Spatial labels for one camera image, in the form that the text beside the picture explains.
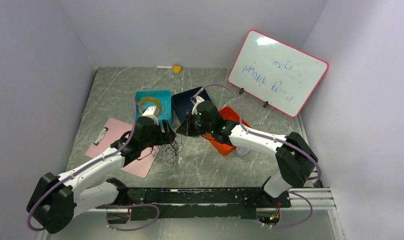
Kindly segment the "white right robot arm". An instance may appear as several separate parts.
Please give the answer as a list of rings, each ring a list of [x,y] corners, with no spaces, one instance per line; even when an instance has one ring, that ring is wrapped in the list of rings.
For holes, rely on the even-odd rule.
[[[248,148],[274,158],[279,173],[264,182],[259,194],[265,207],[272,207],[283,192],[303,187],[312,171],[319,168],[316,155],[300,134],[271,134],[224,119],[207,100],[197,103],[193,111],[186,114],[176,132],[187,137],[210,134],[220,144]]]

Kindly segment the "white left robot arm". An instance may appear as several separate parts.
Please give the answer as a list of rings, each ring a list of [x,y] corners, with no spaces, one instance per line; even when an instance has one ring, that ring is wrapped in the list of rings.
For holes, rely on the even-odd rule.
[[[92,184],[140,159],[145,149],[171,144],[175,138],[176,133],[168,121],[139,117],[130,131],[97,157],[67,172],[43,175],[26,207],[27,227],[35,232],[46,230],[54,234],[92,208],[130,208],[128,188],[120,180],[110,178],[100,185]]]

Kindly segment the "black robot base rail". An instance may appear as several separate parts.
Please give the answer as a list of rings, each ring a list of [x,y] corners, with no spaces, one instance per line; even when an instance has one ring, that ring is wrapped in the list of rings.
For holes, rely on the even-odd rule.
[[[127,187],[116,178],[109,178],[119,191],[115,205],[133,205],[128,219],[144,221],[178,218],[240,217],[255,220],[257,210],[289,208],[289,194],[271,197],[261,187],[159,188]]]

